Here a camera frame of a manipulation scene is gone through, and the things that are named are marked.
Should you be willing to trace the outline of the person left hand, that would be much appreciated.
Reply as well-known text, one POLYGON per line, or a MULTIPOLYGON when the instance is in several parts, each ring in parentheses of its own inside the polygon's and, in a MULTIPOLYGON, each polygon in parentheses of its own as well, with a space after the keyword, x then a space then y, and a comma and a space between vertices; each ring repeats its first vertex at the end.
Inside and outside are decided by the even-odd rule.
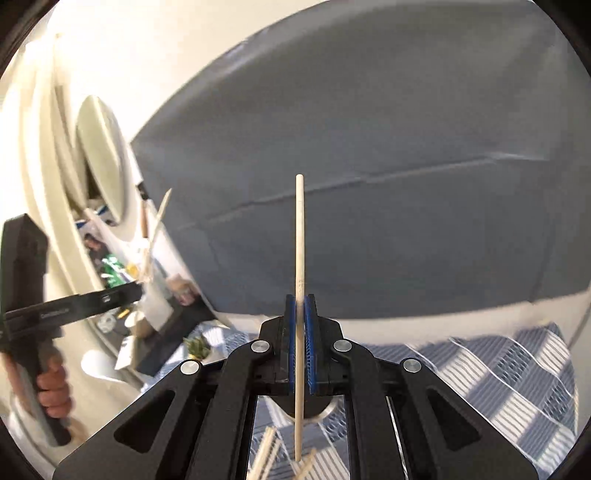
POLYGON ((37 398, 45 413, 50 418, 65 419, 72 410, 73 401, 60 353, 48 359, 47 368, 37 376, 37 386, 37 398))

